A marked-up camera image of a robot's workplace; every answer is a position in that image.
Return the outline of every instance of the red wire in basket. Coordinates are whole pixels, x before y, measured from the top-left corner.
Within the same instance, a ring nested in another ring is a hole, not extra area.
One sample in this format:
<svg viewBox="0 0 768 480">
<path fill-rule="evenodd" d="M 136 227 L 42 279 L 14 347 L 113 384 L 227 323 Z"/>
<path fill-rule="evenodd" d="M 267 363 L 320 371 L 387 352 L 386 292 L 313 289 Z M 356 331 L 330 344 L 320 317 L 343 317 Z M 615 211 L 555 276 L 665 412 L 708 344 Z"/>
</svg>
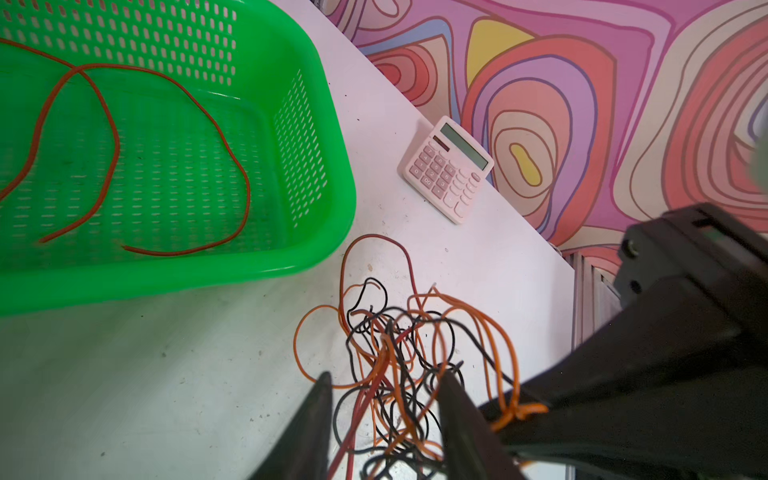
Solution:
<svg viewBox="0 0 768 480">
<path fill-rule="evenodd" d="M 107 114 L 107 119 L 110 124 L 110 128 L 112 130 L 112 135 L 114 137 L 114 155 L 112 157 L 112 162 L 110 164 L 109 170 L 107 172 L 106 178 L 104 179 L 104 184 L 101 187 L 101 192 L 99 193 L 98 199 L 96 200 L 96 203 L 94 206 L 79 220 L 76 220 L 75 222 L 71 223 L 70 225 L 62 228 L 59 231 L 56 231 L 54 233 L 50 233 L 49 235 L 46 235 L 45 237 L 40 239 L 41 243 L 48 242 L 50 240 L 53 240 L 54 238 L 60 237 L 61 235 L 64 235 L 65 233 L 74 230 L 75 228 L 81 226 L 83 223 L 87 222 L 93 215 L 98 211 L 98 209 L 101 207 L 101 205 L 104 203 L 104 199 L 107 196 L 107 193 L 109 191 L 110 184 L 112 182 L 112 177 L 114 175 L 114 169 L 118 165 L 118 158 L 120 157 L 120 138 L 118 136 L 118 128 L 114 123 L 114 120 L 112 118 L 112 115 L 109 111 L 109 108 L 107 106 L 107 102 L 104 100 L 104 97 L 101 95 L 101 92 L 98 90 L 98 87 L 96 84 L 85 74 L 86 70 L 93 70 L 96 68 L 112 68 L 115 70 L 132 70 L 132 71 L 142 71 L 148 74 L 152 74 L 155 76 L 158 76 L 160 78 L 164 78 L 165 80 L 168 80 L 170 83 L 176 85 L 179 87 L 179 89 L 182 90 L 186 94 L 186 96 L 189 97 L 190 100 L 202 111 L 206 117 L 208 117 L 208 120 L 214 125 L 216 128 L 216 131 L 219 134 L 219 137 L 221 137 L 221 141 L 224 143 L 224 147 L 227 149 L 227 153 L 232 158 L 232 161 L 237 165 L 237 168 L 240 170 L 240 173 L 243 175 L 243 179 L 245 180 L 245 189 L 246 189 L 246 203 L 245 203 L 245 213 L 243 214 L 243 220 L 240 222 L 239 227 L 237 230 L 235 230 L 234 233 L 229 235 L 228 237 L 218 240 L 212 243 L 207 243 L 205 245 L 201 245 L 199 247 L 190 248 L 187 250 L 180 250 L 177 252 L 158 252 L 155 250 L 145 250 L 143 248 L 138 247 L 131 247 L 128 245 L 123 245 L 123 249 L 134 252 L 134 253 L 141 253 L 143 255 L 151 255 L 154 257 L 178 257 L 180 255 L 188 255 L 190 253 L 196 253 L 200 252 L 202 250 L 207 250 L 209 248 L 218 247 L 219 245 L 222 245 L 224 243 L 227 243 L 240 235 L 240 232 L 243 231 L 243 228 L 245 228 L 246 222 L 248 221 L 248 213 L 250 212 L 250 181 L 248 180 L 248 175 L 243 168 L 243 165 L 240 164 L 240 162 L 237 160 L 237 157 L 235 157 L 234 152 L 232 152 L 232 149 L 230 148 L 229 143 L 227 142 L 227 139 L 224 137 L 224 133 L 221 131 L 221 127 L 219 127 L 219 124 L 214 120 L 214 118 L 208 113 L 208 111 L 203 108 L 203 106 L 198 102 L 195 97 L 186 89 L 184 88 L 179 82 L 175 81 L 173 78 L 162 74 L 158 71 L 150 70 L 148 68 L 142 68 L 142 67 L 134 67 L 133 65 L 114 65 L 114 64 L 105 64 L 105 63 L 93 63 L 93 64 L 86 64 L 86 65 L 80 65 L 78 67 L 74 66 L 73 64 L 70 64 L 66 61 L 61 60 L 60 58 L 56 58 L 52 55 L 48 55 L 42 51 L 36 50 L 34 48 L 30 48 L 26 45 L 17 43 L 15 41 L 5 40 L 3 38 L 0 38 L 0 42 L 11 45 L 14 47 L 21 48 L 26 51 L 30 51 L 32 53 L 35 53 L 37 55 L 41 55 L 46 58 L 50 58 L 51 60 L 57 61 L 63 65 L 67 65 L 70 67 L 70 70 L 64 74 L 63 77 L 61 77 L 54 86 L 53 90 L 51 91 L 48 98 L 45 100 L 45 103 L 43 104 L 43 108 L 40 111 L 40 115 L 38 116 L 37 123 L 35 124 L 35 131 L 32 135 L 32 144 L 29 148 L 29 155 L 27 156 L 27 161 L 22 168 L 22 171 L 19 172 L 19 174 L 14 178 L 10 184 L 8 184 L 5 188 L 3 188 L 2 192 L 0 192 L 0 201 L 2 201 L 5 197 L 7 197 L 21 182 L 24 180 L 24 178 L 27 176 L 29 171 L 32 168 L 33 163 L 35 162 L 35 158 L 37 157 L 38 149 L 40 146 L 40 137 L 42 134 L 42 128 L 45 124 L 45 119 L 48 117 L 48 113 L 51 110 L 51 106 L 53 105 L 53 102 L 55 101 L 57 95 L 61 91 L 61 89 L 64 87 L 64 85 L 69 81 L 70 78 L 74 77 L 77 74 L 82 75 L 83 77 L 88 80 L 88 83 L 91 85 L 91 87 L 94 89 L 94 92 L 96 93 L 97 97 L 99 98 L 99 101 L 101 102 L 101 106 L 104 109 L 104 112 Z"/>
</svg>

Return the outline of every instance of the calculator keypad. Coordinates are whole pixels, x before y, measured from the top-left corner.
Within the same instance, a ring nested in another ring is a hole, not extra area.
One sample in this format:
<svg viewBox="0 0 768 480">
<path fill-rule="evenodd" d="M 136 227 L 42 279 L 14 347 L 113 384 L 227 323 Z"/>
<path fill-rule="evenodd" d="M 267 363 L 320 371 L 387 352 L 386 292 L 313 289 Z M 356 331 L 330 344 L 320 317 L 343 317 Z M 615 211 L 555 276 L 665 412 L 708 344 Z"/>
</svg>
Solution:
<svg viewBox="0 0 768 480">
<path fill-rule="evenodd" d="M 441 155 L 441 149 L 430 141 L 409 169 L 432 195 L 442 200 L 459 217 L 466 217 L 469 205 L 480 187 L 480 176 L 461 169 Z"/>
</svg>

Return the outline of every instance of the calculator screen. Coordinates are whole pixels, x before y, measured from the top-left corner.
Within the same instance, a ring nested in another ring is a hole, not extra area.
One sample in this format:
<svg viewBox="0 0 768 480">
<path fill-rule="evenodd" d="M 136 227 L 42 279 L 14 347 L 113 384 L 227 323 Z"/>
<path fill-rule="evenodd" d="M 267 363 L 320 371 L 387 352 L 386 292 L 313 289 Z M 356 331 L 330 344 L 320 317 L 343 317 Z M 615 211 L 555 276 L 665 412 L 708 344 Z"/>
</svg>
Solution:
<svg viewBox="0 0 768 480">
<path fill-rule="evenodd" d="M 462 138 L 462 136 L 453 128 L 451 128 L 450 125 L 445 124 L 440 129 L 440 133 L 445 135 L 460 151 L 464 153 L 467 157 L 469 157 L 469 160 L 475 163 L 478 167 L 480 167 L 480 170 L 483 170 L 485 168 L 485 165 L 488 165 L 488 161 L 483 158 L 482 155 L 480 155 L 477 150 L 472 148 L 470 144 Z"/>
</svg>

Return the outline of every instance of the perforated basket wall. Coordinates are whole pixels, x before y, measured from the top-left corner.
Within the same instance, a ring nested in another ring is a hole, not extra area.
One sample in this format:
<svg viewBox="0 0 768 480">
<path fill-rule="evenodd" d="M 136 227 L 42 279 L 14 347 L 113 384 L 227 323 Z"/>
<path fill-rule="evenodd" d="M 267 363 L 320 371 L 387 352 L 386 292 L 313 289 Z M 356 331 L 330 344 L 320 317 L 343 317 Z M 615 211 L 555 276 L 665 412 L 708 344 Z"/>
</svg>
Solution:
<svg viewBox="0 0 768 480">
<path fill-rule="evenodd" d="M 243 216 L 245 190 L 214 127 L 170 82 L 91 70 L 118 125 L 120 163 L 90 221 L 38 243 L 91 208 L 114 148 L 93 91 L 72 78 L 51 109 L 35 166 L 0 203 L 0 294 L 8 295 L 0 313 L 291 273 L 342 241 L 354 184 L 333 103 L 311 41 L 277 7 L 259 0 L 0 5 L 9 40 L 76 65 L 137 65 L 176 78 L 220 123 L 253 190 L 247 227 L 230 243 L 166 260 L 122 250 L 182 250 L 223 238 Z M 5 186 L 67 69 L 7 45 L 0 58 Z M 46 285 L 48 298 L 25 292 L 33 283 Z"/>
</svg>

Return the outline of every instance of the yellow shape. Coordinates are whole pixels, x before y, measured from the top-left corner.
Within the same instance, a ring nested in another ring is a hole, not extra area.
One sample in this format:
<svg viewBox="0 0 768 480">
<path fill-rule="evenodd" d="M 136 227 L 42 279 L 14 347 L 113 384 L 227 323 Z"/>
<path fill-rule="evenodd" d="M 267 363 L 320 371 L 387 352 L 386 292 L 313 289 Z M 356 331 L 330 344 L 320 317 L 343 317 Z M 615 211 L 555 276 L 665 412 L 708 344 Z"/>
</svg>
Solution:
<svg viewBox="0 0 768 480">
<path fill-rule="evenodd" d="M 505 23 L 484 18 L 472 26 L 467 50 L 467 85 L 496 55 L 533 37 Z"/>
<path fill-rule="evenodd" d="M 509 153 L 518 162 L 520 168 L 520 174 L 523 176 L 523 180 L 532 187 L 538 187 L 541 185 L 541 171 L 538 169 L 531 156 L 528 155 L 528 151 L 525 150 L 520 144 L 512 144 L 509 146 Z"/>
</svg>

